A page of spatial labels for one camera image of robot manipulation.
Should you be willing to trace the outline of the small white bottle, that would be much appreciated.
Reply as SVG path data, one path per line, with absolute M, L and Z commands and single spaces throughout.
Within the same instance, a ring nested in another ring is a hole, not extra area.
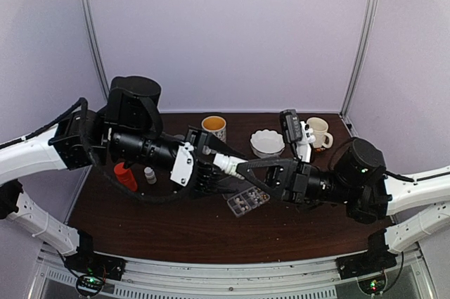
M 247 160 L 217 153 L 214 156 L 213 164 L 217 166 L 222 172 L 228 176 L 244 179 L 244 177 L 237 173 L 237 166 L 241 163 L 246 163 Z
M 145 167 L 143 170 L 144 177 L 149 184 L 155 184 L 157 182 L 157 177 L 155 171 L 151 167 Z

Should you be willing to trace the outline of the clear plastic pill organizer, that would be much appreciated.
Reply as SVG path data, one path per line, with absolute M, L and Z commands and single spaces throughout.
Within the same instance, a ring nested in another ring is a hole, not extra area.
M 270 195 L 244 179 L 226 177 L 219 183 L 231 212 L 242 217 L 270 200 Z

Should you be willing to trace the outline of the orange pill bottle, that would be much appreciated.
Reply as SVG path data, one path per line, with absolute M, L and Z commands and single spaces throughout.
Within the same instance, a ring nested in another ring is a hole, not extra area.
M 114 166 L 114 173 L 119 183 L 127 187 L 132 192 L 138 191 L 138 184 L 131 169 L 125 168 L 124 163 Z

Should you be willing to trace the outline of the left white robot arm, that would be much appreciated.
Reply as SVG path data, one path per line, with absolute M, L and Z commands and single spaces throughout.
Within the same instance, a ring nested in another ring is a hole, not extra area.
M 107 160 L 167 171 L 179 186 L 169 196 L 147 196 L 121 186 L 125 194 L 147 204 L 178 200 L 201 182 L 213 184 L 217 169 L 204 159 L 205 149 L 236 158 L 240 153 L 202 129 L 190 129 L 185 139 L 165 134 L 158 110 L 161 92 L 161 86 L 147 77 L 116 77 L 102 109 L 90 110 L 81 98 L 54 121 L 2 144 L 1 217 L 18 222 L 93 274 L 101 268 L 101 258 L 94 252 L 92 237 L 35 205 L 20 178 L 51 170 L 100 169 Z

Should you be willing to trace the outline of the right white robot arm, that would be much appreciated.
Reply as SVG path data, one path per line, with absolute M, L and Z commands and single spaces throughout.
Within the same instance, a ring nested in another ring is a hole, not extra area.
M 387 171 L 383 153 L 365 139 L 353 137 L 328 170 L 297 159 L 249 160 L 238 175 L 281 201 L 343 204 L 347 216 L 371 224 L 398 212 L 425 206 L 401 224 L 373 234 L 360 264 L 376 271 L 416 241 L 449 223 L 449 168 L 401 176 Z

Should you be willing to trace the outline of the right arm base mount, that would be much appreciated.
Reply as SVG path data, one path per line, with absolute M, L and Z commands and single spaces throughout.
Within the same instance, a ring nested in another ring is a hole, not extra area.
M 341 279 L 350 279 L 367 274 L 381 272 L 397 265 L 397 257 L 391 253 L 376 255 L 366 251 L 336 259 L 337 270 Z

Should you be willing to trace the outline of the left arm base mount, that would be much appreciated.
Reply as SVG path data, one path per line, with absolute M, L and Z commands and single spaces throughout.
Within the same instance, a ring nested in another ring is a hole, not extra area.
M 64 257 L 65 265 L 76 272 L 102 279 L 121 281 L 126 262 L 119 257 L 99 253 L 76 253 Z

